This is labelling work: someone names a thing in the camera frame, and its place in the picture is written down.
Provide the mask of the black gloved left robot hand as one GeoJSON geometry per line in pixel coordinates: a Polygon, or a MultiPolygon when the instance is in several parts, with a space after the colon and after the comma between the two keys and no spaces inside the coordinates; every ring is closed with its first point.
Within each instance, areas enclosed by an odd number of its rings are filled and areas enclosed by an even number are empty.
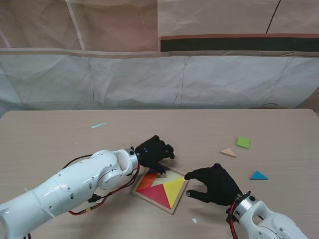
{"type": "Polygon", "coordinates": [[[135,153],[141,166],[150,168],[159,174],[165,174],[165,170],[159,162],[163,159],[174,159],[174,148],[166,144],[158,135],[143,142],[135,148],[135,153]]]}

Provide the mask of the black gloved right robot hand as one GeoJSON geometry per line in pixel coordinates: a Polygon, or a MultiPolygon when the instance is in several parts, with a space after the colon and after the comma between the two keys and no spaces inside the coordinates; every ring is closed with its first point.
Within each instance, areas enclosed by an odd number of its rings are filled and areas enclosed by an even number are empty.
{"type": "Polygon", "coordinates": [[[188,172],[185,180],[196,179],[207,187],[207,192],[188,190],[188,197],[200,200],[205,203],[215,203],[221,206],[230,206],[238,195],[242,195],[236,182],[219,163],[211,167],[200,168],[188,172]]]}

